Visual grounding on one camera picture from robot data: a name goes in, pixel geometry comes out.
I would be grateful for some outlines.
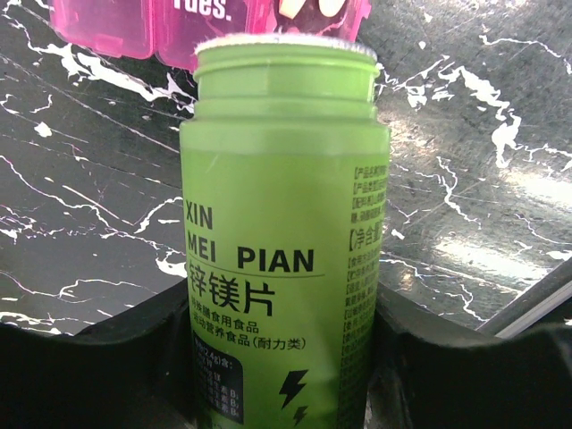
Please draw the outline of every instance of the pink plastic box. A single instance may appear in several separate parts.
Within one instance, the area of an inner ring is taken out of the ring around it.
[[[199,42],[228,33],[301,32],[354,41],[368,0],[51,0],[65,41],[102,55],[194,71]]]

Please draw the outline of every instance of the lightning bolt icon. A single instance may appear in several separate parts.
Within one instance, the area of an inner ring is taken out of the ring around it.
[[[294,421],[296,424],[294,426],[298,426],[298,423],[302,421],[302,419],[306,416],[306,408],[307,407],[298,407],[296,410],[296,414],[294,415]]]
[[[306,373],[307,369],[303,369],[301,371],[290,371],[288,373],[288,375],[286,376],[286,380],[284,380],[284,384],[280,389],[280,394],[286,395],[286,398],[284,399],[284,405],[282,405],[282,409],[284,409],[284,407],[290,404],[290,401],[293,400],[294,397],[298,395],[300,391],[304,388],[306,384],[301,383],[300,381],[302,380],[302,378],[304,378],[304,375],[306,375]]]

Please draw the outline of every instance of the green bottle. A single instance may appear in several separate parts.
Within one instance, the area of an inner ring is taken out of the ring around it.
[[[375,54],[308,35],[198,48],[181,126],[199,429],[361,429],[390,132]]]

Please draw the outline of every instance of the bottle neck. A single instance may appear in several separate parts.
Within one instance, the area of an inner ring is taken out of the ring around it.
[[[221,46],[201,52],[197,119],[375,120],[370,56],[323,46]]]

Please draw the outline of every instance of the bottle opening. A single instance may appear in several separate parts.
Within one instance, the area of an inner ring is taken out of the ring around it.
[[[315,46],[330,47],[341,49],[344,51],[356,52],[366,55],[374,61],[377,61],[377,54],[369,47],[360,45],[359,43],[348,42],[340,38],[328,38],[324,36],[315,36],[303,33],[266,33],[266,34],[247,34],[235,33],[223,36],[221,38],[213,38],[206,42],[200,43],[195,52],[200,54],[208,49],[223,46],[244,46],[244,45],[296,45],[296,46]]]

